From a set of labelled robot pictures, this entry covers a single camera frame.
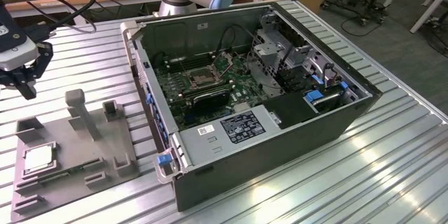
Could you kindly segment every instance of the floor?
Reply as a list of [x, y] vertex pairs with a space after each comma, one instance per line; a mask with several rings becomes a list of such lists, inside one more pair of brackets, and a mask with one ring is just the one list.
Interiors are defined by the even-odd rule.
[[[345, 33], [339, 24], [353, 13], [329, 7], [319, 10], [319, 17], [334, 27], [363, 52], [417, 91], [417, 93], [448, 114], [448, 59], [426, 44], [419, 33], [409, 33], [409, 29], [425, 11], [423, 0], [394, 0], [387, 8], [389, 16], [381, 27], [369, 35], [355, 37]], [[434, 15], [446, 10], [439, 6]], [[353, 34], [363, 34], [377, 24], [359, 27], [353, 21], [343, 25]]]

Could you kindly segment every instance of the silver metal panel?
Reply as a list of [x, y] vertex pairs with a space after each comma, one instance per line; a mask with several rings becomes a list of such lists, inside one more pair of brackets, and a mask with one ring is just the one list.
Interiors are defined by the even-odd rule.
[[[238, 143], [233, 143], [235, 139], [230, 140], [219, 122], [246, 113], [247, 111], [251, 111], [265, 132]], [[198, 129], [210, 126], [213, 127], [213, 131], [206, 134], [199, 134]], [[202, 166], [203, 163], [209, 163], [211, 160], [225, 158], [235, 151], [246, 149], [254, 143], [265, 141], [269, 136], [273, 136], [279, 131], [281, 130], [273, 122], [265, 107], [259, 105], [253, 107], [250, 110], [245, 110], [241, 113], [225, 116], [223, 118], [213, 120], [181, 131], [179, 137], [183, 142], [185, 151], [187, 152], [191, 165]]]
[[[107, 94], [125, 103], [143, 175], [25, 223], [446, 222], [448, 126], [442, 122], [446, 116], [299, 3], [281, 0], [278, 4], [307, 20], [303, 25], [325, 43], [341, 47], [338, 55], [385, 92], [341, 137], [207, 202], [177, 212], [170, 186], [159, 185], [153, 173], [150, 159], [155, 149], [135, 93], [125, 82], [114, 89], [109, 88], [113, 83], [103, 88], [95, 86], [89, 91], [97, 94], [90, 104], [105, 100]], [[111, 60], [98, 56], [94, 61], [94, 55], [122, 50], [119, 22], [99, 23], [98, 30], [105, 37], [93, 40], [85, 40], [83, 35], [66, 28], [58, 30], [51, 40], [57, 42], [54, 62], [59, 63], [51, 63], [54, 69], [45, 72], [43, 80], [35, 85], [39, 102], [29, 105], [41, 113], [38, 119], [66, 116], [57, 105], [62, 97], [57, 90], [62, 92], [65, 86], [79, 85], [87, 89], [90, 82], [129, 74], [123, 56]], [[77, 57], [79, 62], [63, 62]], [[126, 94], [119, 92], [122, 87], [127, 89]], [[11, 120], [2, 115], [7, 112], [13, 116], [10, 111], [27, 107], [17, 96], [2, 90], [0, 97], [0, 223], [9, 221], [14, 168], [7, 156], [17, 141], [11, 136], [14, 123], [7, 123]], [[54, 111], [38, 108], [37, 105], [51, 106], [53, 100]]]

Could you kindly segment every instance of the blue latch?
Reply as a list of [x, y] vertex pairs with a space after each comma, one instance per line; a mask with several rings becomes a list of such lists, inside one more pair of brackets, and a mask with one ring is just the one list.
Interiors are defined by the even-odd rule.
[[314, 80], [318, 82], [318, 84], [323, 84], [322, 80], [319, 80], [319, 78], [317, 77], [317, 75], [311, 75], [311, 78], [314, 78]]
[[158, 166], [167, 165], [171, 162], [173, 158], [170, 157], [169, 154], [157, 156], [157, 164]]
[[151, 95], [146, 94], [146, 104], [151, 104]]
[[343, 90], [347, 89], [347, 84], [346, 84], [345, 81], [341, 82], [341, 86], [342, 86], [342, 89], [343, 89]]
[[305, 96], [305, 98], [306, 98], [306, 100], [309, 102], [313, 102], [313, 101], [315, 101], [317, 99], [319, 99], [322, 97], [323, 97], [323, 95], [322, 95], [322, 93], [318, 90], [307, 92], [307, 94]]

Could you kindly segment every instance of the aluminum extrusion table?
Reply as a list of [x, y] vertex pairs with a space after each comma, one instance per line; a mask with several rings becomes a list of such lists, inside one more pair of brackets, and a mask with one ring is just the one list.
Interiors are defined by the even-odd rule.
[[0, 223], [9, 222], [14, 121], [67, 116], [63, 91], [81, 87], [86, 108], [125, 105], [141, 177], [23, 223], [443, 223], [448, 220], [446, 116], [298, 3], [279, 5], [383, 92], [341, 137], [185, 212], [170, 185], [157, 182], [155, 147], [131, 81], [118, 25], [81, 35], [59, 29], [54, 58], [35, 84], [37, 98], [1, 92]]

